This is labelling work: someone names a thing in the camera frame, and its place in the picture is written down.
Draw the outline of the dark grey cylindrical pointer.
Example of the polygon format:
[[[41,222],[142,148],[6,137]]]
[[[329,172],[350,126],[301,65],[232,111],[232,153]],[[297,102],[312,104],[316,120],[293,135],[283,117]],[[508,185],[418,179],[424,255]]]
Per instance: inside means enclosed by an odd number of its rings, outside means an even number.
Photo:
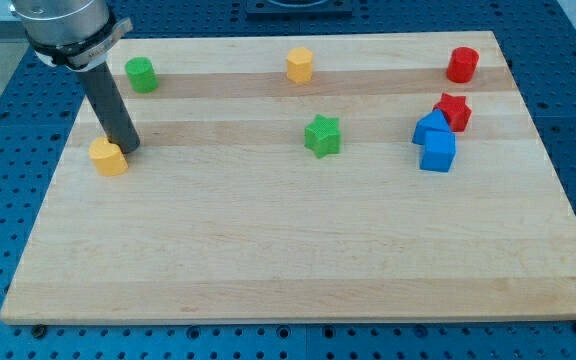
[[[77,77],[108,141],[123,154],[135,151],[140,138],[107,63],[78,72]]]

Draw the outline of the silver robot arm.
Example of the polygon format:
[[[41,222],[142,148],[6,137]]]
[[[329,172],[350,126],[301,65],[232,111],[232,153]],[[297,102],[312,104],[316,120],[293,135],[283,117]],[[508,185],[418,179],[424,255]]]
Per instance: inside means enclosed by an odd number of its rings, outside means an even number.
[[[12,0],[9,11],[43,63],[77,75],[108,141],[135,151],[140,138],[107,64],[131,19],[116,17],[105,0]]]

